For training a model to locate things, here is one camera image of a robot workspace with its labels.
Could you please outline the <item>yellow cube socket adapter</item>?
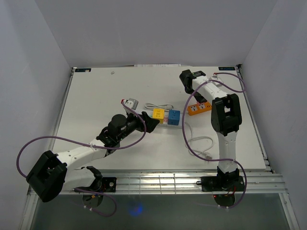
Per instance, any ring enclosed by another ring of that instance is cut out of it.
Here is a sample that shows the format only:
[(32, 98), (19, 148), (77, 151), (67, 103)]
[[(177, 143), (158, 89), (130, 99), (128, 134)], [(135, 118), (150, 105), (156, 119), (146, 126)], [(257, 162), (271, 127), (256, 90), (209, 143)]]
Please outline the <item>yellow cube socket adapter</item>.
[(165, 110), (161, 108), (154, 108), (152, 118), (159, 121), (160, 124), (164, 122)]

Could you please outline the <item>blue cube socket adapter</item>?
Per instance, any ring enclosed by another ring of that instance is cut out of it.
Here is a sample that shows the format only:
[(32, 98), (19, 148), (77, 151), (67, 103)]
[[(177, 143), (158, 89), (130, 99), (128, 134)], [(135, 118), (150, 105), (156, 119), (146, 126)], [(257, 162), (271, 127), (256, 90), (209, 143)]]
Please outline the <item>blue cube socket adapter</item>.
[(167, 124), (172, 126), (178, 126), (179, 122), (180, 122), (180, 111), (169, 110)]

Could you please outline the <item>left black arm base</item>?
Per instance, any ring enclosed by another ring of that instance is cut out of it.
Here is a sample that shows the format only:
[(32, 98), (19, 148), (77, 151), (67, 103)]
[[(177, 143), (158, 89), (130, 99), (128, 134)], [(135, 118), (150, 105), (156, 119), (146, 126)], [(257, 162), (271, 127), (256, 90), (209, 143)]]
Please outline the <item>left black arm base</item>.
[(115, 192), (117, 185), (117, 178), (116, 177), (102, 177), (102, 178), (95, 178), (93, 182), (89, 186), (79, 186), (74, 188), (75, 192), (80, 190), (84, 190), (86, 192)]

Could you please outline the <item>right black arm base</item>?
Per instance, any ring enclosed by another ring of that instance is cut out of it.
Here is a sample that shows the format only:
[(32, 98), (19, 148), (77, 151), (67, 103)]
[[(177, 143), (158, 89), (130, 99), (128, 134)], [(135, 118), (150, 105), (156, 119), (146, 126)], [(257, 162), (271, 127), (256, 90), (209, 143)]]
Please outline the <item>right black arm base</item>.
[(199, 181), (196, 182), (196, 185), (201, 186), (203, 192), (230, 192), (230, 191), (239, 191), (243, 192), (245, 188), (245, 183), (243, 177), (239, 176), (239, 179), (229, 184), (222, 185), (218, 181), (217, 176), (204, 176), (201, 177)]

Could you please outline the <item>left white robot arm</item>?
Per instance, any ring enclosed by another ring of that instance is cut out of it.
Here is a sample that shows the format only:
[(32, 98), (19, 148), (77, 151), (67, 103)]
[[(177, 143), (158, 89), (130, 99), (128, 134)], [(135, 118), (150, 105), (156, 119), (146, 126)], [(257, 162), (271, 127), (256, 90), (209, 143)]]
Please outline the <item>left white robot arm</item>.
[(149, 117), (146, 112), (114, 115), (89, 144), (66, 152), (44, 152), (26, 176), (26, 181), (43, 202), (49, 202), (61, 192), (65, 177), (73, 170), (112, 154), (132, 132), (151, 133), (158, 124), (159, 121)]

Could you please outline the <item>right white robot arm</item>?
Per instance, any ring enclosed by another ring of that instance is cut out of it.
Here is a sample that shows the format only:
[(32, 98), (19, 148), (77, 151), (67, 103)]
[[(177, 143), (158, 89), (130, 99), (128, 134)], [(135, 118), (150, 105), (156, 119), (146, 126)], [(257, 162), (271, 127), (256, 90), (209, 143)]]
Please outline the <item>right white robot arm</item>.
[(239, 180), (236, 160), (236, 137), (242, 124), (239, 97), (218, 88), (215, 80), (209, 79), (202, 71), (189, 69), (179, 76), (185, 92), (197, 102), (209, 102), (212, 106), (211, 125), (218, 136), (219, 159), (217, 179), (213, 183), (222, 190), (228, 190)]

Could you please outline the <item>white multicolour power strip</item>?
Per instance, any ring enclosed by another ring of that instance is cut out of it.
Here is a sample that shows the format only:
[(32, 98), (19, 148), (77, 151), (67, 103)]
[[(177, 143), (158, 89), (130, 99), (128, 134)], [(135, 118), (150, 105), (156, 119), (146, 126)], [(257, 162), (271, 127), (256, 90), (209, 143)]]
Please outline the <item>white multicolour power strip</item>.
[[(153, 109), (136, 109), (136, 112), (141, 114), (142, 111), (145, 111), (148, 114), (148, 116), (152, 118)], [(182, 115), (183, 115), (183, 113), (180, 112), (180, 122), (179, 122), (179, 125), (178, 126), (172, 126), (172, 125), (168, 125), (167, 124), (168, 112), (169, 112), (169, 110), (165, 110), (164, 122), (162, 124), (159, 124), (158, 126), (159, 127), (167, 127), (167, 128), (180, 128), (181, 129), (182, 128)]]

